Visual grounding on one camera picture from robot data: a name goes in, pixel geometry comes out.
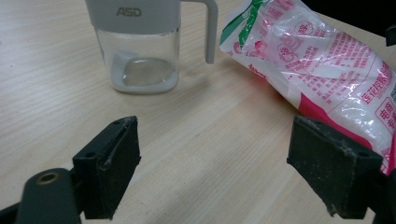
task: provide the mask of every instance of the plastic bag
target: plastic bag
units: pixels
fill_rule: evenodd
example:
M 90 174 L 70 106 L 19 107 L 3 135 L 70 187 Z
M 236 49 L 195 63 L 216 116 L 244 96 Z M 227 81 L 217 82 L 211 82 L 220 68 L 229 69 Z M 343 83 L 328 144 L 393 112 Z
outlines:
M 369 47 L 300 0 L 246 0 L 226 19 L 220 49 L 265 77 L 310 118 L 333 126 L 395 167 L 396 74 Z

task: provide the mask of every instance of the black object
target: black object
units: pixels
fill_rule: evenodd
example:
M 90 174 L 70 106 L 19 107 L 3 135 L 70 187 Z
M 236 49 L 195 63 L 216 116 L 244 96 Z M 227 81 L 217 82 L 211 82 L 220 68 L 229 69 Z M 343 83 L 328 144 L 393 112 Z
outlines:
M 331 215 L 362 219 L 370 207 L 376 213 L 374 223 L 396 223 L 396 170 L 382 174 L 380 155 L 332 127 L 296 116 L 288 163 Z
M 0 223 L 81 223 L 113 218 L 140 162 L 137 119 L 110 123 L 74 158 L 74 168 L 50 169 L 31 177 L 20 203 L 0 211 Z
M 303 0 L 312 10 L 386 38 L 396 44 L 396 0 Z

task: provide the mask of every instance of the pink and white package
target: pink and white package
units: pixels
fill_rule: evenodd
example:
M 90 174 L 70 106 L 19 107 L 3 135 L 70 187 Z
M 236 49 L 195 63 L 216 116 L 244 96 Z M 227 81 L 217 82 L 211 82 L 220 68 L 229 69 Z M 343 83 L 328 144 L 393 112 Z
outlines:
M 395 167 L 396 74 L 375 52 L 300 0 L 245 0 L 226 19 L 220 49 L 321 120 Z

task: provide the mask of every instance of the light wood surface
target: light wood surface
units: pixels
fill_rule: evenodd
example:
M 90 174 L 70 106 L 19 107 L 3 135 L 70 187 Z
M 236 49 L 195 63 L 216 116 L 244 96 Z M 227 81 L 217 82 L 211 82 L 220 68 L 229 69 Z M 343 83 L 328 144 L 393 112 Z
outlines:
M 218 0 L 218 42 L 241 0 Z M 396 70 L 384 38 L 322 17 Z M 372 223 L 330 217 L 286 164 L 298 111 L 219 50 L 204 58 L 205 6 L 182 3 L 180 79 L 172 91 L 114 91 L 82 0 L 0 0 L 0 209 L 108 123 L 136 115 L 142 161 L 119 209 L 84 223 Z

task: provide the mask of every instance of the cup handle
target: cup handle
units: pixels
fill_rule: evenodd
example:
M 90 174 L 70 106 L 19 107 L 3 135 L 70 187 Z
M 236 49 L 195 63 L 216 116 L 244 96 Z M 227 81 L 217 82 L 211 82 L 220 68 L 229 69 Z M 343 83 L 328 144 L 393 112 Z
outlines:
M 206 38 L 205 38 L 205 60 L 207 63 L 215 61 L 216 33 L 218 31 L 219 8 L 215 0 L 181 0 L 182 2 L 204 3 L 206 11 Z

